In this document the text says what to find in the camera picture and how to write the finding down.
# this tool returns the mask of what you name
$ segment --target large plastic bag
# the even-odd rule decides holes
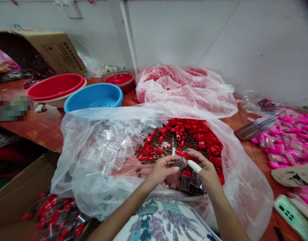
[[[207,120],[206,124],[223,144],[222,166],[225,194],[252,240],[258,240],[270,220],[273,192],[263,173],[244,152],[233,130],[212,113],[192,109],[175,102],[147,103],[133,107],[91,108],[67,113],[61,124],[64,135],[63,152],[51,182],[51,192],[59,196],[75,197],[79,209],[87,215],[105,219],[119,207],[144,181],[151,166],[140,165],[129,158],[119,171],[104,173],[103,166],[94,160],[82,160],[83,152],[95,143],[104,122],[129,120],[164,121],[170,118]],[[142,178],[136,168],[142,168]],[[148,198],[179,200],[193,207],[213,229],[217,223],[208,195],[189,197],[179,191],[158,186]]]
[[[194,112],[208,111],[208,118],[230,117],[238,111],[233,86],[204,67],[156,65],[141,72],[135,83],[141,103],[171,101]]]

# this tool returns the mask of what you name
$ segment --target cardboard box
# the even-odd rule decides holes
[[[21,218],[36,203],[38,194],[50,186],[59,156],[49,151],[0,189],[0,240],[27,241],[37,233],[36,221]],[[98,221],[92,220],[80,240],[85,240],[98,225]]]
[[[84,74],[86,68],[68,36],[63,32],[24,28],[0,30],[0,49],[20,67],[35,48],[57,74]]]

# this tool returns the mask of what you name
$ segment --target patterned clothing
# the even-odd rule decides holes
[[[114,241],[178,241],[220,239],[189,205],[150,199],[132,216]]]

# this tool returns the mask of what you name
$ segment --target white finger cover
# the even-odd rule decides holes
[[[187,163],[190,165],[190,167],[193,168],[193,170],[196,173],[199,173],[199,171],[202,169],[199,165],[197,165],[195,162],[193,162],[192,160],[188,160]]]

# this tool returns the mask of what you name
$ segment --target floor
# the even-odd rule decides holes
[[[98,79],[88,81],[88,85],[99,83]],[[0,95],[24,95],[23,81],[15,81],[10,83],[0,84]],[[124,95],[123,106],[132,106],[136,103],[132,101],[132,97],[136,98],[135,90]],[[42,113],[34,113],[31,116],[31,121],[22,122],[0,122],[0,126],[9,129],[27,139],[38,143],[49,150],[61,152],[63,136],[60,131],[61,120],[64,116],[62,109],[47,105],[47,111]],[[256,115],[247,114],[242,111],[239,105],[239,112],[230,118],[224,118],[222,121],[227,123],[234,133],[243,125],[249,123],[248,117],[257,118]],[[271,168],[268,166],[268,156],[257,145],[249,141],[241,141],[245,152],[260,168],[266,176],[274,193],[274,198],[279,194],[287,194],[289,188],[281,186],[271,176]],[[275,211],[272,211],[272,216],[268,228],[266,229],[261,240],[278,240],[273,227],[281,230],[285,240],[301,240],[299,236],[292,230],[292,228],[284,221],[284,219]]]

